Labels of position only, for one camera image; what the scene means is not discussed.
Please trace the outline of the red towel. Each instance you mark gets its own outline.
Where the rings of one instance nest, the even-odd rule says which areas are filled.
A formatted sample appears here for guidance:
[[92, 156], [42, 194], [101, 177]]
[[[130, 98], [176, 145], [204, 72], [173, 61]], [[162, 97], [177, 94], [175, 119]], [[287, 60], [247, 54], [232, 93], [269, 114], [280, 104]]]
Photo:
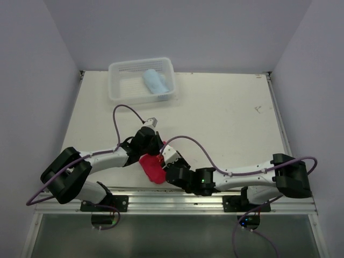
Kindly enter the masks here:
[[150, 142], [149, 145], [144, 147], [141, 151], [139, 159], [139, 164], [148, 179], [155, 184], [162, 184], [166, 181], [166, 172], [161, 167], [163, 162], [160, 162], [157, 158], [165, 143], [165, 141], [161, 140]]

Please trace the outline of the light blue towel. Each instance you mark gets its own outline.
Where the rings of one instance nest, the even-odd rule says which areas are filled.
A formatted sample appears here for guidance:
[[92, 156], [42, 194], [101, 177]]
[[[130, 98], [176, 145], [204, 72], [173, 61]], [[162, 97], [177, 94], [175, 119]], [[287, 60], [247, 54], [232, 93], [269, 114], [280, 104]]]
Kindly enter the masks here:
[[152, 94], [165, 94], [169, 92], [164, 78], [154, 69], [143, 73], [144, 84]]

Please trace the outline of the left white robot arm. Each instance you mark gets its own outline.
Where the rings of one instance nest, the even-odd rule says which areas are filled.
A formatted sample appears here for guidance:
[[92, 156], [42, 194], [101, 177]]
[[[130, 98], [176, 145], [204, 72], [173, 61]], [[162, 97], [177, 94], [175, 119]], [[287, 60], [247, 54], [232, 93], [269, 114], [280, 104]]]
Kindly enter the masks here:
[[143, 126], [130, 141], [124, 141], [114, 150], [81, 153], [66, 148], [43, 172], [41, 181], [60, 203], [73, 199], [93, 203], [100, 211], [112, 204], [110, 190], [100, 182], [87, 181], [89, 175], [110, 169], [130, 166], [145, 155], [158, 155], [163, 142], [154, 129]]

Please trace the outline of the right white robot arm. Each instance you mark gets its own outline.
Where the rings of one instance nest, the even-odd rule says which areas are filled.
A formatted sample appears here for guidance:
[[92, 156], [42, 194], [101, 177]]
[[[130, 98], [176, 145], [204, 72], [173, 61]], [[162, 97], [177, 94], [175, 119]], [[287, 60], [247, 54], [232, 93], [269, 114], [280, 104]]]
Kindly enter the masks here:
[[211, 196], [240, 188], [239, 204], [246, 211], [280, 195], [294, 199], [312, 196], [304, 159], [285, 154], [274, 154], [271, 160], [255, 166], [222, 172], [214, 166], [191, 170], [177, 151], [163, 152], [162, 159], [169, 184], [196, 196]]

